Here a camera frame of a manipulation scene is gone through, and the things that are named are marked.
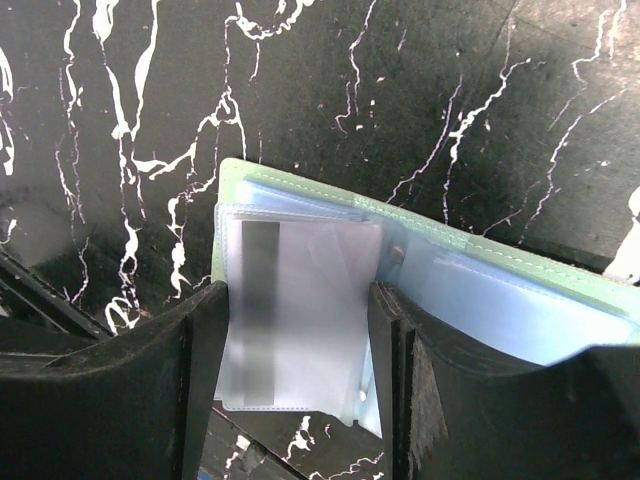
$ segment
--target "gray strip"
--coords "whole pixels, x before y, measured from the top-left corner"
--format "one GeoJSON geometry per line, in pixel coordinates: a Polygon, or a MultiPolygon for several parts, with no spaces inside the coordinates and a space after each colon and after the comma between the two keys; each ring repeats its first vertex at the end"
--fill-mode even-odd
{"type": "Polygon", "coordinates": [[[275,400],[275,305],[280,223],[242,222],[242,385],[247,407],[275,400]]]}

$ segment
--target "light green border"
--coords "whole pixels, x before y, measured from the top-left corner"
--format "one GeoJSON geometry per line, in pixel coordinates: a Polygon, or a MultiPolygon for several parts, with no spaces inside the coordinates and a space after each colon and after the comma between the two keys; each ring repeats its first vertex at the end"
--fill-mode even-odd
{"type": "MultiPolygon", "coordinates": [[[[640,344],[638,327],[640,326],[640,291],[635,287],[619,284],[570,265],[456,230],[435,220],[341,188],[234,158],[225,159],[221,164],[218,202],[233,203],[236,187],[243,180],[255,180],[280,190],[357,207],[394,219],[407,228],[420,232],[432,242],[448,248],[464,250],[469,255],[489,264],[508,269],[631,319],[637,325],[632,342],[640,344]]],[[[212,278],[224,280],[224,269],[217,245],[214,245],[213,249],[212,278]]]]}

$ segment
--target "marble countertop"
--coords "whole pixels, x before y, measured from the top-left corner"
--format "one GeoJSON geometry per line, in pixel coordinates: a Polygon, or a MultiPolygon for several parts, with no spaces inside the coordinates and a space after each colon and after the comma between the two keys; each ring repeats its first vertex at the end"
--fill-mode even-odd
{"type": "MultiPolygon", "coordinates": [[[[125,331],[208,281],[233,156],[637,283],[639,18],[627,0],[2,0],[0,243],[125,331]]],[[[309,478],[381,476],[381,442],[335,420],[232,418],[309,478]]]]}

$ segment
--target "black surface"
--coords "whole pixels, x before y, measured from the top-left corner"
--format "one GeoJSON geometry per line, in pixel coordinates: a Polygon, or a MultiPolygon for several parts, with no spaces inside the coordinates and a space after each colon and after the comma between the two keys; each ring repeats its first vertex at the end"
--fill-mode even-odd
{"type": "Polygon", "coordinates": [[[412,350],[396,354],[395,391],[378,390],[383,425],[399,423],[383,430],[393,440],[385,443],[392,479],[640,476],[640,348],[593,347],[542,368],[473,340],[385,284],[372,286],[368,316],[372,337],[385,326],[415,331],[395,348],[372,342],[376,386],[388,376],[387,352],[412,350]]]}
{"type": "MultiPolygon", "coordinates": [[[[234,1],[0,0],[4,250],[126,331],[206,283],[246,156],[596,272],[626,238],[610,271],[640,278],[638,3],[306,3],[241,0],[243,31],[234,1]]],[[[286,442],[303,418],[266,417],[286,442]]],[[[377,458],[316,418],[349,459],[301,468],[377,458]]]]}
{"type": "Polygon", "coordinates": [[[2,478],[196,478],[228,322],[215,283],[70,354],[0,352],[2,478]]]}

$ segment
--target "black table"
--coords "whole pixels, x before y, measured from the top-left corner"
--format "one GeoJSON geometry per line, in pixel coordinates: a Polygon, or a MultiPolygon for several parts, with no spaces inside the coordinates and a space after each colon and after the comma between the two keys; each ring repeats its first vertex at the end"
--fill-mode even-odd
{"type": "MultiPolygon", "coordinates": [[[[0,4],[0,241],[113,330],[208,281],[228,156],[599,273],[624,241],[609,273],[638,280],[640,5],[97,4],[0,4]]],[[[227,417],[210,471],[242,428],[306,476],[380,478],[357,428],[227,417]]]]}

